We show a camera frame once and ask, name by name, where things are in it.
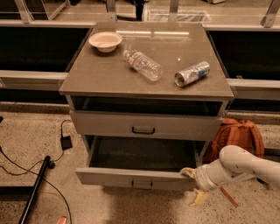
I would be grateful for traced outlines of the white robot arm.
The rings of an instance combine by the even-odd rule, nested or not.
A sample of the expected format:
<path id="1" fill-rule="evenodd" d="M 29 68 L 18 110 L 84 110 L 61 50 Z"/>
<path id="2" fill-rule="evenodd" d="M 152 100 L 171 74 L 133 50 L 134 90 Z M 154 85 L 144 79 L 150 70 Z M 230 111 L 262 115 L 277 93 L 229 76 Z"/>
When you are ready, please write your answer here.
<path id="1" fill-rule="evenodd" d="M 259 178 L 277 189 L 280 188 L 278 162 L 257 157 L 236 145 L 223 147 L 219 158 L 210 164 L 203 164 L 195 169 L 186 167 L 179 173 L 195 180 L 197 196 L 192 207 L 201 205 L 207 198 L 207 192 L 231 182 Z"/>

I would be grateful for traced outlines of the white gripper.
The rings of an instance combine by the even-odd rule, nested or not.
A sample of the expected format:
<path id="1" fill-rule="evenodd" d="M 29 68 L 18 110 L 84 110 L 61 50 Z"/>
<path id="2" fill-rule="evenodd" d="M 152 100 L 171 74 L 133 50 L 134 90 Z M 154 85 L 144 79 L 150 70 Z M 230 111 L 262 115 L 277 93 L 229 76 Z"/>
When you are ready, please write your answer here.
<path id="1" fill-rule="evenodd" d="M 219 159 L 214 160 L 210 164 L 203 164 L 196 169 L 189 167 L 183 168 L 179 173 L 189 176 L 192 179 L 195 178 L 196 184 L 199 187 L 199 189 L 194 189 L 196 196 L 191 203 L 191 207 L 202 205 L 207 199 L 207 191 L 212 191 L 230 182 L 233 176 L 233 173 L 225 168 Z"/>

